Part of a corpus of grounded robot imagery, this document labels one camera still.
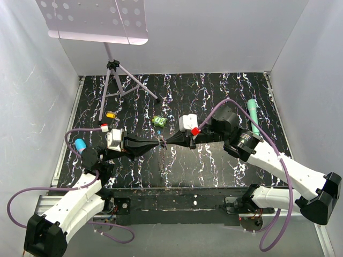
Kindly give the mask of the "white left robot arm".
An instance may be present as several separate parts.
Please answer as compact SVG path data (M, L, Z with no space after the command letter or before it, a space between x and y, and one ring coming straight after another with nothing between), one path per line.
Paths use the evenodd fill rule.
M123 129L99 128L107 134L106 147L87 146L83 139L74 142L84 173L74 187L42 215L34 214L27 223L24 250L34 256L63 256L74 234L95 214L109 214L114 201L105 185L114 165L109 160L135 158L159 145L158 139L132 137Z

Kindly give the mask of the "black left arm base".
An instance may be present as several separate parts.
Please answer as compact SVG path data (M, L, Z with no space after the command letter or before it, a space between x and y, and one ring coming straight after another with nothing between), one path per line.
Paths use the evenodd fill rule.
M107 203L106 221L114 221L131 213L130 198L111 198Z

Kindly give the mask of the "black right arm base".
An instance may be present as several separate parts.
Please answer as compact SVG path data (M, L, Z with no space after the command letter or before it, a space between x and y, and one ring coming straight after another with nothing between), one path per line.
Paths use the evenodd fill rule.
M254 206L252 203L244 202L242 198L234 200L225 198L224 203L218 208L228 215L237 215L239 225L244 231L256 233L263 227L263 209Z

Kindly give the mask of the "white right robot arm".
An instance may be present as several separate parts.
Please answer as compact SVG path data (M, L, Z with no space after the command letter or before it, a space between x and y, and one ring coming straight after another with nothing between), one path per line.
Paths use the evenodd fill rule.
M197 144L223 142L230 156L259 167L291 185L291 190L251 185L239 203L249 212L261 208L292 209L308 220L327 225L339 199L342 177L335 172L324 174L303 166L283 154L252 131L239 126L239 117L230 107L219 107L202 128L195 114L179 118L179 131L167 139L194 149Z

